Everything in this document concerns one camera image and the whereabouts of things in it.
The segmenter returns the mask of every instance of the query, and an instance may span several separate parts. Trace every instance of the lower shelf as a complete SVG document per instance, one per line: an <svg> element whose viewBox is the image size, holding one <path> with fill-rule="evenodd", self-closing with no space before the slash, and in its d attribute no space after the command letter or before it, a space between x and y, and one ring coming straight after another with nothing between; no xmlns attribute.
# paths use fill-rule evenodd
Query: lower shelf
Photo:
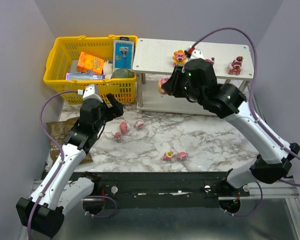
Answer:
<svg viewBox="0 0 300 240"><path fill-rule="evenodd" d="M143 106L139 107L138 103L137 107L140 111L215 116L199 104L189 102L185 98L161 95L158 92L158 82L155 80L147 80L145 84L142 84L142 99Z"/></svg>

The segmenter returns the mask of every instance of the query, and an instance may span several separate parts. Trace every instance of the toy figurine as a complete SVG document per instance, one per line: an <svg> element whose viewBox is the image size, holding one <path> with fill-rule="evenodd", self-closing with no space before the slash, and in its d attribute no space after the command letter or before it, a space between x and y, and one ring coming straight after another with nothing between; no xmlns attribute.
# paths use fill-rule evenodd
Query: toy figurine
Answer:
<svg viewBox="0 0 300 240"><path fill-rule="evenodd" d="M161 88L163 84L165 84L168 81L168 78L161 78L161 80L158 82L158 91L160 94L167 94L164 89Z"/></svg>
<svg viewBox="0 0 300 240"><path fill-rule="evenodd" d="M211 63L212 66L215 64L215 58L214 57L212 57L211 59L208 58L205 61L208 62L208 63Z"/></svg>
<svg viewBox="0 0 300 240"><path fill-rule="evenodd" d="M117 143L121 143L121 139L122 139L122 134L121 132L117 132L115 135L114 135L114 138L116 140Z"/></svg>
<svg viewBox="0 0 300 240"><path fill-rule="evenodd" d="M188 153L182 151L182 152L179 152L179 154L176 156L176 158L180 161L183 161L185 160L187 157L189 156Z"/></svg>
<svg viewBox="0 0 300 240"><path fill-rule="evenodd" d="M164 155L163 155L163 161L169 161L174 155L173 151L167 151Z"/></svg>
<svg viewBox="0 0 300 240"><path fill-rule="evenodd" d="M228 65L228 74L239 75L242 71L243 56L238 56L235 60Z"/></svg>
<svg viewBox="0 0 300 240"><path fill-rule="evenodd" d="M120 124L120 130L121 130L121 133L122 134L127 134L127 132L128 132L128 124L125 122L125 121L123 121L121 124Z"/></svg>
<svg viewBox="0 0 300 240"><path fill-rule="evenodd" d="M144 121L138 120L138 121L135 122L134 127L135 127L137 130L140 130L144 125L145 125L145 122L144 122Z"/></svg>
<svg viewBox="0 0 300 240"><path fill-rule="evenodd" d="M178 50L175 51L173 54L173 66L181 66L183 67L186 64L187 58L186 58L186 54L183 50Z"/></svg>

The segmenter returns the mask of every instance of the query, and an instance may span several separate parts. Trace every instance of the gray floor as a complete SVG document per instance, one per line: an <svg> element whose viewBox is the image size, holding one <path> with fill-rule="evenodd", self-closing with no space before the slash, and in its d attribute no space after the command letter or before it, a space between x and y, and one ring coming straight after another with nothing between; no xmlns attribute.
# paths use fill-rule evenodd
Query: gray floor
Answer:
<svg viewBox="0 0 300 240"><path fill-rule="evenodd" d="M240 212L257 200L245 200ZM38 233L35 240L47 240ZM122 209L108 219L92 219L78 204L53 240L295 240L284 199L266 199L249 217L232 217L218 208Z"/></svg>

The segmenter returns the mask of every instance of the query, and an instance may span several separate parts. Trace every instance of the orange box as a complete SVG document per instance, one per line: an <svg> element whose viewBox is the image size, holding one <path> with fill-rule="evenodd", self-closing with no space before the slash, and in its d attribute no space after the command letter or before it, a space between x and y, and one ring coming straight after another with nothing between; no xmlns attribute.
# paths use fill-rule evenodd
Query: orange box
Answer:
<svg viewBox="0 0 300 240"><path fill-rule="evenodd" d="M82 51L76 69L86 74L102 74L104 63L105 60Z"/></svg>

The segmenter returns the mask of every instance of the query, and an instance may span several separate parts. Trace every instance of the brown bag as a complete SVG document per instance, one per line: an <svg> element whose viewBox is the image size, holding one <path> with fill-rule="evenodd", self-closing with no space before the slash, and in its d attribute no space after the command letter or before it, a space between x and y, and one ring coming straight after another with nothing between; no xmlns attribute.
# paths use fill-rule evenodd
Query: brown bag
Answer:
<svg viewBox="0 0 300 240"><path fill-rule="evenodd" d="M52 121L48 122L47 125L50 128L50 135L60 144L64 143L67 132L75 125L78 117L69 118L66 121ZM53 141L50 141L50 157L55 163L60 153L59 148L55 145ZM92 157L88 153L80 164L92 163Z"/></svg>

